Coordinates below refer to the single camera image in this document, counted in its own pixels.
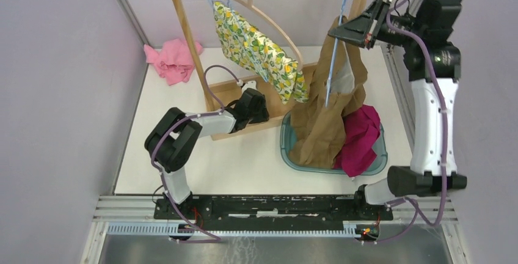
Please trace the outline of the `brown skirt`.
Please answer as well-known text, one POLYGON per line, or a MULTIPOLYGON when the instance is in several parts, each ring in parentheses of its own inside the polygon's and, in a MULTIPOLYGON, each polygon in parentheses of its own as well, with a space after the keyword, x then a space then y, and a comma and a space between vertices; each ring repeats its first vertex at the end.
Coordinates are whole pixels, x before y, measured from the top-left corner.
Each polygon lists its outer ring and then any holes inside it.
POLYGON ((308 79, 309 99, 296 103, 291 110, 291 126, 297 142, 290 158, 302 166, 331 169, 343 147, 346 134, 343 118, 358 110, 365 101, 364 84, 367 68, 358 47, 338 40, 337 56, 332 75, 329 105, 325 107, 326 82, 334 38, 323 42, 316 68, 304 75, 308 79))

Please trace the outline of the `wooden clothes rack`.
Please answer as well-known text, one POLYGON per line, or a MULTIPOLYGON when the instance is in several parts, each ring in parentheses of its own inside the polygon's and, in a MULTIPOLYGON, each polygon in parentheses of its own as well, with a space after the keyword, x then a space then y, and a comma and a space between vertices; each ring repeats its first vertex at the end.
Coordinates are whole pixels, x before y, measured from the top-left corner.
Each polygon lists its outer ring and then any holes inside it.
MULTIPOLYGON (((216 97, 220 98, 222 101, 229 102, 238 99, 241 96, 241 89, 238 88, 236 81, 223 81, 214 84, 208 84, 206 78, 204 77, 205 69, 203 68, 202 61, 200 60, 200 56, 196 52, 195 41, 193 38, 193 34, 189 25, 188 16, 186 14, 184 4, 182 0, 172 0, 174 4, 175 11, 177 13, 177 18, 179 24, 181 26, 181 30, 183 31, 183 35, 185 40, 188 43, 188 47, 190 49, 191 55, 194 60, 195 70, 198 73, 199 80, 202 83, 203 94, 205 98, 205 104, 207 111, 215 111, 218 109, 217 100, 211 96, 214 94, 216 97)), ((366 0, 353 0, 352 3, 352 12, 359 12, 359 9, 364 8, 366 4, 366 0)), ((292 52, 291 48, 287 50, 293 55, 295 58, 295 54, 292 52)), ((316 68, 316 62, 306 63, 304 64, 304 72, 308 73, 310 69, 316 68)), ((283 104, 279 97, 276 97, 276 92, 273 86, 269 85, 267 82, 262 81, 261 78, 257 75, 246 76, 243 78, 244 81, 255 80, 257 82, 257 90, 260 91, 266 97, 266 107, 268 112, 270 113, 270 118, 267 122, 256 123, 251 126, 248 126, 245 130, 235 134, 215 134, 212 135, 212 140, 220 140, 225 138, 230 138, 232 136, 237 136, 245 133, 252 133, 254 131, 261 131, 268 128, 277 127, 280 125, 282 117, 293 107, 293 101, 288 102, 287 104, 283 104)))

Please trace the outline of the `magenta cloth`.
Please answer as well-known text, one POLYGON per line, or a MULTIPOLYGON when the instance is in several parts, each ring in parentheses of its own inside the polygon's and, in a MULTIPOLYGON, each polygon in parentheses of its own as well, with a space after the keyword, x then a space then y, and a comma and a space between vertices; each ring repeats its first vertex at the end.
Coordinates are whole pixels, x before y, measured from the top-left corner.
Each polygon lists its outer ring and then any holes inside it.
POLYGON ((346 140, 336 156, 336 169, 349 177, 362 175, 375 161, 373 146, 381 134, 381 119, 374 107, 362 105, 343 118, 346 140))

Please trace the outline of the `yellow patterned cloth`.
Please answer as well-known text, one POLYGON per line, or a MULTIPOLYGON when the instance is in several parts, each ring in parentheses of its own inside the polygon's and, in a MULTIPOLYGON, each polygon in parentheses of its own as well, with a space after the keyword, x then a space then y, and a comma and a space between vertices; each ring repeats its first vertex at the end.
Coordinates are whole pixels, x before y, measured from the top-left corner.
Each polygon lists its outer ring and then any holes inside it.
POLYGON ((309 92, 299 62, 223 2, 214 1, 213 18, 224 56, 273 86, 282 103, 305 103, 309 92))

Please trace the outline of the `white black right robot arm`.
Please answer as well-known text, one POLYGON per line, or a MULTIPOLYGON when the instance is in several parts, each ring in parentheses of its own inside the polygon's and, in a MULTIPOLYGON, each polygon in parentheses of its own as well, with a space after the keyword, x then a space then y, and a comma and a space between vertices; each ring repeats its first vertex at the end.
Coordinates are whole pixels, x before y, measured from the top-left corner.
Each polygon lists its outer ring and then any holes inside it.
POLYGON ((368 220, 378 206, 406 196, 444 196, 463 190, 453 150, 453 112, 461 52, 450 41, 462 0, 423 0, 415 15, 392 15, 387 0, 374 0, 358 17, 329 36, 359 48, 382 41, 404 50, 415 106, 415 137, 408 166, 391 166, 385 179, 363 185, 353 213, 368 220))

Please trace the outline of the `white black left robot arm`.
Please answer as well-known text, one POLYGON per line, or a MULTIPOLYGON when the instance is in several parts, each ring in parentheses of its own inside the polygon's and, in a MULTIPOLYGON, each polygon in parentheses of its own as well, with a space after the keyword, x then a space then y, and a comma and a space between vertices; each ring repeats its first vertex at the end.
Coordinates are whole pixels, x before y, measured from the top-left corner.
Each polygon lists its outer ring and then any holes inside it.
POLYGON ((147 136, 144 148, 151 165, 159 170, 169 211, 178 219, 187 218, 192 211, 192 194, 186 179, 185 164, 200 138, 215 134, 232 134, 250 123, 269 120, 266 97, 258 90, 247 88, 239 99, 218 111, 187 114, 170 108, 147 136))

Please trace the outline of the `beige wooden hanger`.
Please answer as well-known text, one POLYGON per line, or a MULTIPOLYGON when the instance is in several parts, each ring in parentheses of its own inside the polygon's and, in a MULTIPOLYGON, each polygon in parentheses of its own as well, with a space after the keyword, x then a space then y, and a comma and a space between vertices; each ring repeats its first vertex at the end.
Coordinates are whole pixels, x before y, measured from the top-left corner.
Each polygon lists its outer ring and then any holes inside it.
POLYGON ((254 5, 254 0, 246 0, 246 1, 245 0, 232 0, 232 1, 235 1, 238 4, 241 4, 243 7, 249 9, 251 12, 256 14, 256 16, 260 17, 262 20, 264 20, 266 23, 268 23, 272 28, 274 28, 286 40, 288 46, 291 48, 292 52, 295 54, 295 58, 298 62, 297 70, 299 72, 301 72, 304 67, 302 54, 300 53, 299 49, 294 44, 294 42, 290 39, 288 34, 274 20, 272 20, 269 16, 267 16, 267 14, 265 14, 263 11, 258 9, 254 5))

